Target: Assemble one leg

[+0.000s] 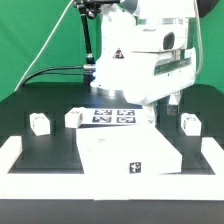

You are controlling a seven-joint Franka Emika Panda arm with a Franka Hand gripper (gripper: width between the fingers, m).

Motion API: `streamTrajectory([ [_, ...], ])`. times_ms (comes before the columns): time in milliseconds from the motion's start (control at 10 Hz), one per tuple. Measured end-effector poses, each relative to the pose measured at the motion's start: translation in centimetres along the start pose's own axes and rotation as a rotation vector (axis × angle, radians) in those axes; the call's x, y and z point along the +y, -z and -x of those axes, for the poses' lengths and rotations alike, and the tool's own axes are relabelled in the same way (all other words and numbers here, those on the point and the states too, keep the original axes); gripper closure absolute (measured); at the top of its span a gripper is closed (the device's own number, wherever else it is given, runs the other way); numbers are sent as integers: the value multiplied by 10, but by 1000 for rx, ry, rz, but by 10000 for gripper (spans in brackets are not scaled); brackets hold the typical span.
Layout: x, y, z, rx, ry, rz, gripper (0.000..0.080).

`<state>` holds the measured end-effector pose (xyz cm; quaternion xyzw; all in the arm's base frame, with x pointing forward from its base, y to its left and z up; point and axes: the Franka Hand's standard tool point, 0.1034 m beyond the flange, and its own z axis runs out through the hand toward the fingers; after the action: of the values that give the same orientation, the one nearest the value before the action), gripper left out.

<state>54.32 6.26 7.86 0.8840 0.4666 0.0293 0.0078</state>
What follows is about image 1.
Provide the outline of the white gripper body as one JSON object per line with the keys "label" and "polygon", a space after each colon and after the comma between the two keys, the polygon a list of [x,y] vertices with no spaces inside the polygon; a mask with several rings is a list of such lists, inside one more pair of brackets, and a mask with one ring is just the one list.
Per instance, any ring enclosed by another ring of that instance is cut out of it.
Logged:
{"label": "white gripper body", "polygon": [[179,105],[181,102],[181,98],[182,91],[177,91],[169,96],[166,107],[168,115],[177,115],[179,113]]}

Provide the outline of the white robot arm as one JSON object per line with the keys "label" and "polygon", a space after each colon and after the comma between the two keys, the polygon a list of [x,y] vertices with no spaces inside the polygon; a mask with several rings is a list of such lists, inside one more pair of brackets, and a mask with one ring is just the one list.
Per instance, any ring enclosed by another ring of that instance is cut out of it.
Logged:
{"label": "white robot arm", "polygon": [[166,97],[179,112],[182,90],[203,64],[200,19],[220,0],[110,0],[101,5],[101,55],[91,90],[122,95],[149,115]]}

